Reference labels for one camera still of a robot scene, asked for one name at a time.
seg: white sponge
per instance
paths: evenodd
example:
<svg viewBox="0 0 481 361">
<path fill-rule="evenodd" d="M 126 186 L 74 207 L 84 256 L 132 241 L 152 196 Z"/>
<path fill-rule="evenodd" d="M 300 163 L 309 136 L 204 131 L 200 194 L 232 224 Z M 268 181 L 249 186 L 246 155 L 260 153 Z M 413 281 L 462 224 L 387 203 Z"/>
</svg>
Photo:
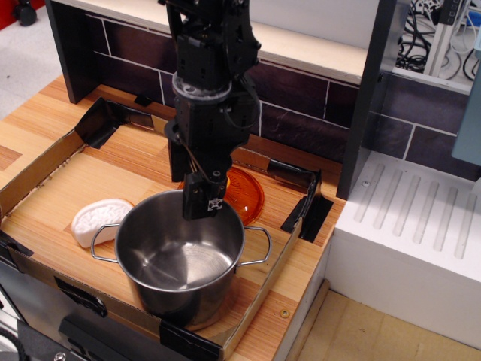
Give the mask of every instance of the white sponge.
<svg viewBox="0 0 481 361">
<path fill-rule="evenodd" d="M 120 223 L 124 216 L 133 209 L 133 204 L 125 199 L 102 199 L 82 208 L 72 221 L 72 235 L 80 246 L 87 248 L 92 243 L 95 233 L 106 224 Z M 105 228 L 98 235 L 95 244 L 115 239 L 118 227 Z"/>
</svg>

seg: orange plate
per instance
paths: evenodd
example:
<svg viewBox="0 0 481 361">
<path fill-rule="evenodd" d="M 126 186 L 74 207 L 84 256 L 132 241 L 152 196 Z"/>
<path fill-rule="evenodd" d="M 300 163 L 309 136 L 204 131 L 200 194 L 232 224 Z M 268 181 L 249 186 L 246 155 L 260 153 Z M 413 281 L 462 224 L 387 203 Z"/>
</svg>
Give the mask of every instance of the orange plate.
<svg viewBox="0 0 481 361">
<path fill-rule="evenodd" d="M 225 201 L 239 213 L 242 223 L 246 226 L 255 221 L 264 205 L 264 191 L 261 184 L 249 173 L 231 168 L 227 172 L 228 184 Z"/>
</svg>

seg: dark tile wall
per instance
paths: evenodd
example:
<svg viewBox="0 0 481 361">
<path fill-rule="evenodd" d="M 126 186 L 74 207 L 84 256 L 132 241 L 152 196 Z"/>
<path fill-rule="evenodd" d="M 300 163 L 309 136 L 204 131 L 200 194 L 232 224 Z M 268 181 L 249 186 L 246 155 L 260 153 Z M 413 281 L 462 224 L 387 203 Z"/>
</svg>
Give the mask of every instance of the dark tile wall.
<svg viewBox="0 0 481 361">
<path fill-rule="evenodd" d="M 177 56 L 170 35 L 97 14 L 86 18 L 102 82 L 173 107 Z M 262 59 L 249 75 L 262 106 L 253 133 L 343 161 L 357 86 Z"/>
<path fill-rule="evenodd" d="M 374 150 L 477 181 L 481 167 L 451 156 L 468 96 L 391 76 Z"/>
<path fill-rule="evenodd" d="M 88 13 L 103 83 L 174 107 L 177 55 L 169 34 Z M 252 132 L 343 161 L 358 86 L 266 61 L 249 70 L 261 100 Z M 479 167 L 451 157 L 467 96 L 393 75 L 374 150 L 476 180 Z"/>
</svg>

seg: pot rim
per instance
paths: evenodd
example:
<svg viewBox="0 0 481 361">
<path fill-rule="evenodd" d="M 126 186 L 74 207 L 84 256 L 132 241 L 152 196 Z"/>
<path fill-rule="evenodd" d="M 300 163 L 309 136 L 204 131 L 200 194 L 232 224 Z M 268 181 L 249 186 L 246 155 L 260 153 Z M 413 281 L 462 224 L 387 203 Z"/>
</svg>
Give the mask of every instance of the pot rim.
<svg viewBox="0 0 481 361">
<path fill-rule="evenodd" d="M 154 194 L 150 197 L 147 197 L 145 198 L 144 200 L 142 200 L 141 202 L 139 202 L 136 206 L 133 207 L 133 209 L 130 210 L 130 212 L 132 212 L 134 209 L 136 209 L 137 207 L 141 206 L 142 204 L 144 203 L 147 203 L 149 200 L 151 199 L 154 199 L 154 198 L 157 198 L 157 197 L 160 197 L 161 195 L 164 195 L 164 194 L 167 194 L 167 193 L 182 193 L 183 190 L 166 190 L 164 192 L 160 192 L 160 193 L 157 193 L 157 194 Z M 115 257 L 116 257 L 116 260 L 117 262 L 119 263 L 120 265 L 120 268 L 123 270 L 123 272 L 129 277 L 129 279 L 131 281 L 134 281 L 136 285 L 141 285 L 142 287 L 146 287 L 150 290 L 155 290 L 155 291 L 159 291 L 159 292 L 165 292 L 165 293 L 187 293 L 187 292 L 192 292 L 192 291 L 196 291 L 196 290 L 200 290 L 200 289 L 203 289 L 203 288 L 206 288 L 208 286 L 210 286 L 211 284 L 214 284 L 216 283 L 218 280 L 220 280 L 221 278 L 225 277 L 228 273 L 230 273 L 232 271 L 232 269 L 234 269 L 235 267 L 237 267 L 237 263 L 239 262 L 239 259 L 241 259 L 241 256 L 242 256 L 242 253 L 244 252 L 244 245 L 245 245 L 245 242 L 246 242 L 246 233 L 245 233 L 245 228 L 244 228 L 244 224 L 242 223 L 242 219 L 241 217 L 239 216 L 239 214 L 236 212 L 236 210 L 229 204 L 227 203 L 226 201 L 223 202 L 222 204 L 222 208 L 226 207 L 227 209 L 229 209 L 231 212 L 234 213 L 235 215 L 235 219 L 239 222 L 240 224 L 240 229 L 242 231 L 242 242 L 240 244 L 240 248 L 239 248 L 239 252 L 237 253 L 237 257 L 232 261 L 232 264 L 223 272 L 221 273 L 220 275 L 218 275 L 217 277 L 215 277 L 213 280 L 205 283 L 205 284 L 201 284 L 201 285 L 198 285 L 196 287 L 192 287 L 192 288 L 187 288 L 187 289 L 184 289 L 184 290 L 170 290 L 170 289 L 164 289 L 164 288 L 161 288 L 161 287 L 155 287 L 151 284 L 146 284 L 144 283 L 143 281 L 140 281 L 138 280 L 136 277 L 134 277 L 127 269 L 126 267 L 123 265 L 123 262 L 122 260 L 119 258 L 119 251 L 118 251 L 118 242 L 117 242 L 117 236 L 119 234 L 119 232 L 117 232 L 117 235 L 115 237 L 115 245 L 114 245 L 114 250 L 115 250 Z M 126 220 L 127 216 L 129 214 L 127 214 L 124 219 L 120 222 L 120 225 L 119 225 L 119 231 L 120 229 L 122 228 L 122 225 L 124 224 L 124 221 Z"/>
</svg>

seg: screw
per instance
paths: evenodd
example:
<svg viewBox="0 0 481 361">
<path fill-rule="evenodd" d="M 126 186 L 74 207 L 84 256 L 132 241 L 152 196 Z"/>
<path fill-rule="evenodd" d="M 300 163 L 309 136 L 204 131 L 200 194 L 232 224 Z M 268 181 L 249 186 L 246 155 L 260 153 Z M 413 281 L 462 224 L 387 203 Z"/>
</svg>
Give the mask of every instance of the screw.
<svg viewBox="0 0 481 361">
<path fill-rule="evenodd" d="M 280 312 L 280 316 L 281 316 L 282 318 L 287 318 L 287 317 L 289 317 L 290 315 L 291 315 L 291 313 L 290 313 L 289 311 L 287 311 L 287 310 L 282 310 L 282 311 Z"/>
<path fill-rule="evenodd" d="M 53 361 L 65 361 L 67 359 L 67 355 L 65 355 L 63 352 L 59 352 L 55 357 L 53 358 Z"/>
</svg>

